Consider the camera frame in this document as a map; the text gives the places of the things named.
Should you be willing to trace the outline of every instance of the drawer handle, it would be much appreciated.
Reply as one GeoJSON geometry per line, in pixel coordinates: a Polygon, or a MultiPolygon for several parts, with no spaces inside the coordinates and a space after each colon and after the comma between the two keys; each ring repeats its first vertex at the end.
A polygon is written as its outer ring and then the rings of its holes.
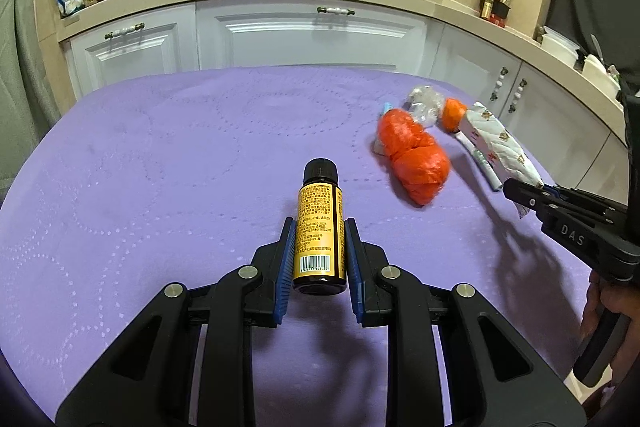
{"type": "Polygon", "coordinates": [[[123,28],[121,30],[116,30],[114,32],[106,33],[104,35],[104,40],[108,41],[109,39],[113,39],[115,37],[121,37],[123,35],[128,35],[130,33],[134,33],[143,29],[145,29],[145,23],[141,22],[136,24],[135,26],[129,26],[128,28],[123,28]]]}
{"type": "Polygon", "coordinates": [[[318,6],[318,13],[335,13],[336,15],[356,15],[356,10],[346,8],[327,8],[318,6]]]}
{"type": "Polygon", "coordinates": [[[517,109],[516,106],[518,105],[518,102],[522,98],[522,94],[524,92],[525,87],[527,87],[527,81],[523,78],[520,81],[520,85],[518,86],[518,89],[516,89],[516,92],[513,94],[513,100],[511,100],[511,105],[509,106],[509,114],[513,114],[514,112],[516,112],[516,109],[517,109]]]}
{"type": "Polygon", "coordinates": [[[498,77],[498,80],[495,83],[494,86],[494,91],[491,93],[491,101],[493,102],[494,100],[498,100],[498,91],[500,91],[500,88],[502,87],[502,81],[504,80],[504,75],[508,74],[509,70],[507,68],[502,68],[500,70],[500,76],[498,77]]]}

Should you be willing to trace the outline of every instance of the barcode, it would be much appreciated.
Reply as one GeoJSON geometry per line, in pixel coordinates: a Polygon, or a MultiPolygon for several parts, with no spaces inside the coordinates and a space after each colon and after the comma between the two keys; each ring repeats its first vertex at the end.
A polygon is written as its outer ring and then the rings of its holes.
{"type": "Polygon", "coordinates": [[[329,271],[330,255],[307,255],[300,259],[300,273],[311,271],[329,271]]]}

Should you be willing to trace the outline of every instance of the orange object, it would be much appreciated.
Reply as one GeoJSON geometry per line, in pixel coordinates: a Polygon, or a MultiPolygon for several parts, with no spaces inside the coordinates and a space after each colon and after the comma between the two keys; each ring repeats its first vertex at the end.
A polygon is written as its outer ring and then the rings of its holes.
{"type": "Polygon", "coordinates": [[[409,197],[418,204],[431,203],[449,176],[446,152],[402,109],[380,119],[378,137],[409,197]]]}
{"type": "Polygon", "coordinates": [[[457,132],[462,117],[465,116],[466,105],[455,98],[448,98],[444,102],[440,121],[447,132],[457,132]]]}

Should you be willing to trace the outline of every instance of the metal pin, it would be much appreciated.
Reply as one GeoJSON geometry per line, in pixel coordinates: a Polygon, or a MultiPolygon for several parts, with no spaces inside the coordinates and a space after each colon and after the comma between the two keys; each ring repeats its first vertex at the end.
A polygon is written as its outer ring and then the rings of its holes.
{"type": "Polygon", "coordinates": [[[241,269],[238,270],[238,275],[243,279],[253,279],[258,275],[258,269],[251,265],[242,266],[241,269]]]}
{"type": "Polygon", "coordinates": [[[164,294],[170,299],[179,297],[182,294],[182,285],[177,282],[172,282],[164,287],[164,294]]]}
{"type": "Polygon", "coordinates": [[[473,297],[476,294],[476,289],[470,284],[463,282],[462,284],[456,286],[456,292],[461,297],[468,299],[469,297],[473,297]]]}
{"type": "Polygon", "coordinates": [[[395,266],[385,266],[380,270],[380,273],[382,273],[382,277],[385,279],[397,279],[400,277],[401,271],[395,266]]]}

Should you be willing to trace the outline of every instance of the small brown bottle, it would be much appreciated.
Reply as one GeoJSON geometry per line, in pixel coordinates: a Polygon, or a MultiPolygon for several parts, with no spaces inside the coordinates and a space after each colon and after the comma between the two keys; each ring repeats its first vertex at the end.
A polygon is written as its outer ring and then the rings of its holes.
{"type": "Polygon", "coordinates": [[[293,288],[307,295],[336,295],[346,284],[338,170],[331,160],[316,158],[306,164],[298,194],[293,288]]]}
{"type": "Polygon", "coordinates": [[[482,10],[480,12],[480,18],[489,20],[491,18],[491,12],[494,8],[495,0],[482,0],[482,10]]]}

